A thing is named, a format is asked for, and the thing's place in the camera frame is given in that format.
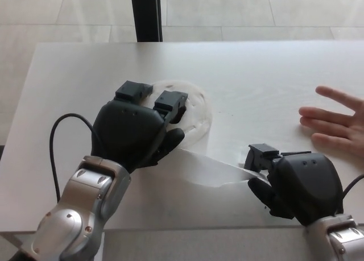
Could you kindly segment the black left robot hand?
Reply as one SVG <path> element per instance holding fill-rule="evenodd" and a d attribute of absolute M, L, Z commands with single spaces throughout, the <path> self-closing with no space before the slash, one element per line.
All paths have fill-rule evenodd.
<path fill-rule="evenodd" d="M 94 121 L 93 156 L 114 161 L 132 173 L 157 165 L 182 142 L 184 131 L 167 126 L 181 121 L 188 94 L 165 90 L 153 108 L 143 106 L 152 91 L 152 85 L 132 81 L 116 91 Z"/>

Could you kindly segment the bare person hand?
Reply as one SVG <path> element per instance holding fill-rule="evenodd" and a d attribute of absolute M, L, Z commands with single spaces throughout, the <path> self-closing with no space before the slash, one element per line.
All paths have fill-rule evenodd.
<path fill-rule="evenodd" d="M 352 110 L 353 114 L 302 106 L 298 110 L 300 126 L 311 132 L 311 141 L 318 150 L 327 150 L 363 167 L 363 98 L 322 85 L 315 92 Z"/>

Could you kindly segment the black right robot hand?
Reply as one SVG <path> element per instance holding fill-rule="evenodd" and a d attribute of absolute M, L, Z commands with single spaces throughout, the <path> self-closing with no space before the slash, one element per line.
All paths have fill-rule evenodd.
<path fill-rule="evenodd" d="M 274 217 L 296 218 L 303 226 L 343 212 L 344 190 L 333 163 L 323 154 L 286 152 L 267 144 L 251 144 L 245 167 L 267 170 L 267 182 L 248 181 L 254 195 Z"/>

